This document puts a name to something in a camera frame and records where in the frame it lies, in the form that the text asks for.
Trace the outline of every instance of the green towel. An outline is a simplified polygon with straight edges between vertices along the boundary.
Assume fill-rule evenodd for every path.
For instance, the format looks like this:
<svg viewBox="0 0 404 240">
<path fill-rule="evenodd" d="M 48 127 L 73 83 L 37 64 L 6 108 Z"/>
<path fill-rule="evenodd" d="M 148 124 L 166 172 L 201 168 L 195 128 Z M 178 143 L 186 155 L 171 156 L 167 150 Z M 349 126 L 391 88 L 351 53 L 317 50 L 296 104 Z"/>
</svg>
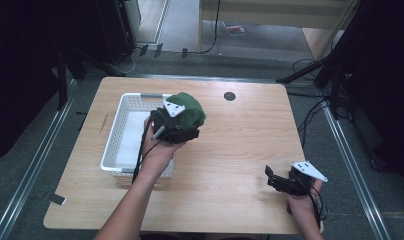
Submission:
<svg viewBox="0 0 404 240">
<path fill-rule="evenodd" d="M 204 124 L 206 115 L 200 103 L 187 93 L 181 92 L 167 98 L 168 102 L 185 106 L 186 109 L 178 115 L 182 129 L 200 127 Z"/>
</svg>

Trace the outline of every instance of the person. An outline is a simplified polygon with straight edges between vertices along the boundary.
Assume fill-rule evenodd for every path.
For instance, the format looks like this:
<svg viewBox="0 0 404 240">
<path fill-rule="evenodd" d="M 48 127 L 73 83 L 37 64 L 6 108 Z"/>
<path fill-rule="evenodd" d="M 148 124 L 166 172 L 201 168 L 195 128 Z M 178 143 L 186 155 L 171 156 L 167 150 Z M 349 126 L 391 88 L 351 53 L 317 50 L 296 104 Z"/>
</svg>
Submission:
<svg viewBox="0 0 404 240">
<path fill-rule="evenodd" d="M 157 141 L 151 140 L 153 134 L 152 127 L 149 127 L 143 146 L 143 155 L 157 143 Z M 140 239 L 140 228 L 156 180 L 167 168 L 174 152 L 183 145 L 185 143 L 169 144 L 161 142 L 149 151 L 142 163 L 140 173 L 114 212 L 97 233 L 96 240 Z M 321 183 L 319 180 L 314 182 L 314 187 L 317 191 L 320 191 Z M 315 220 L 310 198 L 308 196 L 296 197 L 286 193 L 284 195 L 289 202 L 292 214 L 304 238 L 307 240 L 323 239 Z"/>
</svg>

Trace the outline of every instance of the white plastic basket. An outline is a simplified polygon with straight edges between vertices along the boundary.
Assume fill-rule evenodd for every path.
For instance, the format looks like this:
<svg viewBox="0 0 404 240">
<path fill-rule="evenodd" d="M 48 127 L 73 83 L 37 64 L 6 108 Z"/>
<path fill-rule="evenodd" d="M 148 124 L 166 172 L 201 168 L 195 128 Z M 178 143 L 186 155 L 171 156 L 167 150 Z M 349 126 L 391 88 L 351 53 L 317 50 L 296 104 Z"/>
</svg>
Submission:
<svg viewBox="0 0 404 240">
<path fill-rule="evenodd" d="M 125 93 L 115 114 L 114 123 L 103 153 L 100 167 L 115 177 L 132 176 L 142 140 L 144 121 L 150 111 L 163 107 L 162 101 L 170 94 Z M 163 177 L 171 177 L 174 158 Z"/>
</svg>

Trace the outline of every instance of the gray floor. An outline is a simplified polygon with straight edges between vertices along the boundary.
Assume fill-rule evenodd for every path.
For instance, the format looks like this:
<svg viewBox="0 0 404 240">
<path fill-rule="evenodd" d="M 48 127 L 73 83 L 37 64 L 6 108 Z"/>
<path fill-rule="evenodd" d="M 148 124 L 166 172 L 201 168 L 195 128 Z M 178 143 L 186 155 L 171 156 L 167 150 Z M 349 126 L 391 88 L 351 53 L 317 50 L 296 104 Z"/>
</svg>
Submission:
<svg viewBox="0 0 404 240">
<path fill-rule="evenodd" d="M 186 9 L 190 9 L 194 7 L 190 3 L 194 2 L 197 1 L 192 0 L 183 3 L 183 1 L 171 0 L 170 7 L 171 9 L 178 9 L 180 7 L 178 3 L 181 3 L 182 7 L 185 6 Z M 194 29 L 187 29 L 189 30 L 187 31 L 188 35 L 183 33 L 176 35 L 175 38 L 172 37 L 174 36 L 172 32 L 176 31 L 175 34 L 182 32 L 181 30 L 174 30 L 172 24 L 174 21 L 186 22 L 183 19 L 185 19 L 185 16 L 178 17 L 177 14 L 171 16 L 167 12 L 159 39 L 160 42 L 164 43 L 164 50 L 181 51 L 183 46 L 187 46 L 189 50 L 195 47 L 194 35 L 190 34 L 190 30 L 193 31 Z M 206 37 L 204 41 L 206 46 L 209 46 L 210 23 L 207 22 L 205 25 Z M 246 47 L 249 46 L 250 42 L 245 45 L 247 40 L 230 39 L 227 35 L 228 33 L 225 32 L 217 41 L 218 47 L 213 48 L 216 51 L 212 55 L 189 55 L 187 58 L 182 59 L 180 54 L 171 52 L 164 52 L 157 58 L 154 58 L 153 52 L 148 52 L 142 57 L 136 54 L 133 57 L 134 70 L 129 72 L 127 76 L 147 77 L 157 75 L 157 77 L 168 78 L 174 75 L 183 78 L 187 76 L 189 79 L 194 76 L 201 76 L 199 78 L 207 80 L 220 77 L 227 78 L 228 81 L 274 84 L 274 79 L 286 77 L 293 73 L 293 62 L 307 58 L 307 54 L 309 55 L 307 45 L 298 33 L 298 29 L 286 30 L 267 26 L 269 31 L 266 31 L 264 26 L 243 26 L 247 29 L 249 35 L 244 37 L 251 37 L 258 34 L 258 32 L 264 34 L 276 29 L 277 31 L 272 31 L 268 36 L 265 36 L 265 41 L 251 43 L 257 45 L 253 48 L 260 49 L 261 53 L 263 53 L 263 47 L 266 47 L 277 51 L 276 54 L 270 54 L 268 53 L 269 50 L 266 50 L 266 54 L 262 55 L 262 57 L 260 57 L 261 54 L 250 56 L 250 52 L 254 52 L 250 50 L 251 47 Z M 117 67 L 127 71 L 133 68 L 133 62 L 128 58 Z M 9 239 L 90 239 L 96 233 L 96 231 L 46 229 L 42 224 L 49 205 L 49 202 L 43 196 L 46 192 L 55 191 L 79 134 L 78 129 L 84 120 L 84 116 L 76 114 L 76 112 L 88 111 L 101 79 L 106 76 L 102 71 L 91 65 L 88 65 L 87 69 L 88 75 L 84 81 L 79 81 L 78 94 L 75 95 L 71 109 L 16 220 Z M 298 80 L 287 85 L 287 89 L 288 92 L 317 93 L 309 80 Z M 317 98 L 296 96 L 289 96 L 289 99 L 297 126 L 303 121 L 309 109 L 319 101 Z M 25 130 L 14 148 L 0 159 L 0 219 L 7 202 L 20 184 L 28 164 L 31 162 L 56 113 L 56 100 L 55 96 Z M 353 155 L 382 213 L 390 235 L 393 239 L 404 239 L 404 179 L 395 173 L 378 173 L 374 171 L 369 163 L 370 158 L 367 150 L 360 140 L 355 126 L 345 119 L 339 120 L 339 123 L 342 125 Z M 304 153 L 306 159 L 310 160 L 329 178 L 329 182 L 322 191 L 325 204 L 329 210 L 328 218 L 325 220 L 324 235 L 326 239 L 375 239 L 335 137 L 325 114 L 321 111 L 308 125 Z M 271 235 L 270 239 L 302 238 L 297 235 Z"/>
</svg>

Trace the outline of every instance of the black circular hole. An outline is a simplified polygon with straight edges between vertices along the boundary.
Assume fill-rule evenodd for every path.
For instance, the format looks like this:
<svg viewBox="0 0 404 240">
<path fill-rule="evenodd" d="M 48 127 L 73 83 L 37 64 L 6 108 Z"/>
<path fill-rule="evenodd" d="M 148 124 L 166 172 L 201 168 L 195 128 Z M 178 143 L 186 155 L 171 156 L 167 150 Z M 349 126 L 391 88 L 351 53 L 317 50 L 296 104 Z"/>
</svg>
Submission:
<svg viewBox="0 0 404 240">
<path fill-rule="evenodd" d="M 234 99 L 236 99 L 236 94 L 234 94 L 232 92 L 226 92 L 226 93 L 224 93 L 224 98 L 227 101 L 233 101 Z"/>
</svg>

